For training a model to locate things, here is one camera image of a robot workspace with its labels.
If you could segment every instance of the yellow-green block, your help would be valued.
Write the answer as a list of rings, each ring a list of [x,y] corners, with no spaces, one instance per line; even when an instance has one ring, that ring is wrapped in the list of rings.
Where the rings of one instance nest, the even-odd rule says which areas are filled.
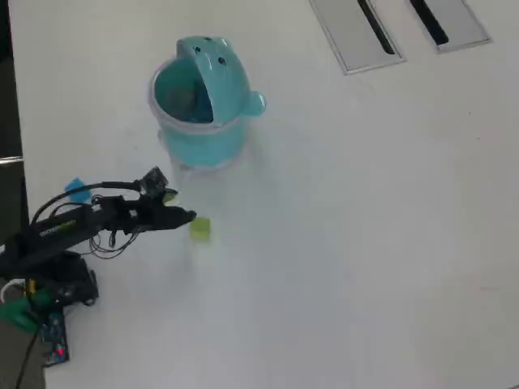
[[[189,224],[191,239],[197,242],[207,242],[211,237],[211,220],[207,217],[197,217]]]

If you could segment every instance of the cable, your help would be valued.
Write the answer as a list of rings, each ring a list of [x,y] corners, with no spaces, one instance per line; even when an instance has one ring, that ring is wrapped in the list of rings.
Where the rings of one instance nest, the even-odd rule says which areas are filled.
[[[23,284],[25,284],[25,280],[23,278],[14,278],[13,280],[11,280],[8,283],[6,283],[5,285],[3,285],[2,289],[0,290],[0,301],[2,302],[2,304],[6,302],[6,300],[5,300],[6,291],[11,286],[23,285]]]
[[[97,188],[105,188],[105,189],[124,189],[124,190],[134,190],[135,192],[140,193],[140,183],[139,181],[133,181],[133,182],[99,182],[98,184],[91,184],[91,185],[85,185],[80,186],[79,188],[71,189],[66,192],[63,192],[55,197],[53,197],[51,200],[49,200],[47,203],[43,204],[31,220],[31,225],[34,225],[38,218],[40,217],[41,213],[48,207],[50,207],[52,204],[56,203],[57,201],[64,199],[70,195],[73,195],[75,193],[79,192],[85,192],[86,190],[91,189],[97,189]]]
[[[25,375],[25,369],[27,369],[27,363],[29,361],[29,357],[31,356],[32,348],[34,347],[34,344],[36,343],[36,339],[38,337],[38,333],[40,332],[40,325],[36,328],[36,331],[34,332],[34,335],[31,338],[31,342],[29,343],[29,346],[27,347],[27,350],[25,351],[25,357],[24,361],[22,362],[22,367],[19,370],[18,379],[16,379],[16,386],[15,389],[20,389],[22,385],[22,380],[24,379]]]
[[[65,207],[65,206],[70,206],[70,205],[75,205],[76,207],[90,207],[90,204],[86,204],[86,203],[75,203],[75,202],[63,203],[63,204],[59,204],[55,209],[53,209],[52,212],[50,213],[49,217],[56,216],[56,213],[58,213],[59,209]]]
[[[133,233],[131,235],[130,239],[128,239],[124,244],[122,244],[117,249],[107,249],[107,248],[101,246],[101,237],[99,236],[99,234],[97,234],[97,237],[99,237],[99,242],[96,242],[94,240],[94,237],[90,238],[90,240],[88,241],[88,243],[90,245],[90,250],[91,250],[91,253],[89,253],[89,254],[92,254],[92,255],[98,257],[99,259],[114,259],[114,258],[118,257],[119,255],[121,255],[122,252],[124,250],[126,250],[127,247],[131,243],[133,243],[135,241],[135,239],[137,239],[138,236],[139,236],[139,233]]]

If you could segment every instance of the blue object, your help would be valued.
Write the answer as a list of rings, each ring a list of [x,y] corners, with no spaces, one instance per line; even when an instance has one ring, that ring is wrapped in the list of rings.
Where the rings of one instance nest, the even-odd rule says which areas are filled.
[[[177,57],[153,76],[149,102],[170,155],[201,169],[239,154],[248,118],[266,109],[229,42],[203,36],[177,42]]]
[[[76,177],[67,186],[65,186],[65,191],[73,190],[81,186],[85,186],[84,182]],[[92,194],[90,193],[90,190],[84,190],[71,194],[69,197],[76,203],[84,203],[92,197]]]

